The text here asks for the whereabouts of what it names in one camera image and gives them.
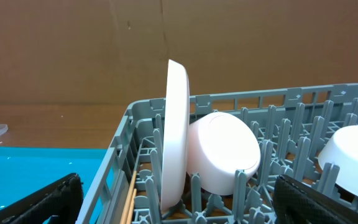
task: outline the wooden stick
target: wooden stick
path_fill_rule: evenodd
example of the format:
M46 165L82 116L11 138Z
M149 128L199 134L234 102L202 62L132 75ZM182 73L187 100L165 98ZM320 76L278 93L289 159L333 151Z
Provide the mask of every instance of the wooden stick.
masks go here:
M136 197L136 189L134 189L134 193L132 194L131 205L129 206L129 211L128 211L127 224L132 223L132 216L134 214L134 207L135 207L135 197Z
M125 224L127 221L128 209L129 209L129 205L131 204L132 193L134 192L135 180L136 180L136 170L134 170L134 173L132 174L131 183L129 184L127 198L125 201L124 209L122 211L121 220L119 222L120 224Z

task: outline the gray plastic dish rack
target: gray plastic dish rack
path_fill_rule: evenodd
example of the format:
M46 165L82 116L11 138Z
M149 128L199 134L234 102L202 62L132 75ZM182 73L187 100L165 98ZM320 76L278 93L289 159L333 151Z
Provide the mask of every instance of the gray plastic dish rack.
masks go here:
M320 102L318 96L322 93L326 98ZM312 99L303 103L306 95ZM264 98L270 96L282 96L283 105L264 108ZM239 102L244 98L257 98L259 106L242 108ZM358 211L358 197L342 199L335 185L340 168L326 164L321 173L315 166L317 153L335 131L358 124L358 84L191 96L190 103L195 104L191 122L216 111L213 103L221 100L232 100L233 108L225 112L237 116L253 130L262 155L256 175L248 182L243 171L236 172L234 195L229 196L233 198L232 204L225 204L224 196L201 190L200 178L203 177L192 174L190 188L184 191L180 202L161 213L158 194L162 158L159 155L163 144L165 99L141 100L128 106L86 194L77 223L89 223L98 200L102 201L103 210L97 223L119 223L134 169L138 171L135 188L145 194L135 198L132 224L274 223L272 192L280 174L303 181ZM295 159L289 159L288 153L295 155ZM151 162L152 171L141 169L147 162ZM106 182L110 172L114 173L111 185ZM203 200L207 201L206 206L202 206ZM181 217L172 217L174 213L181 213Z

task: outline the cardboard backdrop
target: cardboard backdrop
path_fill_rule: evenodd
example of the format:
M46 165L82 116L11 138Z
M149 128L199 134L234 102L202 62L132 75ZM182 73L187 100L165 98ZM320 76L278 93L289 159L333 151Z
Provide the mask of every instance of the cardboard backdrop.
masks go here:
M168 58L192 95L358 82L358 1L0 0L0 103L163 97Z

